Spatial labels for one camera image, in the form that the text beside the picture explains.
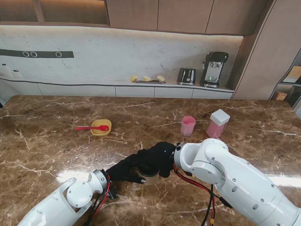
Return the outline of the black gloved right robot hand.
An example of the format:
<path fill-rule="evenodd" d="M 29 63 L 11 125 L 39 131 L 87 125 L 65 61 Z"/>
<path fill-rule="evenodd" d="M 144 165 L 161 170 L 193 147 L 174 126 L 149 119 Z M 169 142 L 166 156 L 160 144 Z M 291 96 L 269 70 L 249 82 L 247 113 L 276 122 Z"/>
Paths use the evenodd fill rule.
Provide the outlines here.
<path fill-rule="evenodd" d="M 173 153 L 176 146 L 168 142 L 158 142 L 150 149 L 139 150 L 137 167 L 147 175 L 158 173 L 160 177 L 167 178 L 173 169 Z"/>

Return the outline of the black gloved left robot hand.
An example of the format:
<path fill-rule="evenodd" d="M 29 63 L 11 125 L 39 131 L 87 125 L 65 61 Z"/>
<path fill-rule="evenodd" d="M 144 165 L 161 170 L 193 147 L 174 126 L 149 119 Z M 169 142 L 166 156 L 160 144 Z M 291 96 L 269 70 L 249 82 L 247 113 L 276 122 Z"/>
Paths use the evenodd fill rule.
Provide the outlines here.
<path fill-rule="evenodd" d="M 133 172 L 133 169 L 137 166 L 138 160 L 138 155 L 132 154 L 107 169 L 106 175 L 110 177 L 111 181 L 125 181 L 144 184 L 145 178 L 140 177 L 138 173 Z"/>

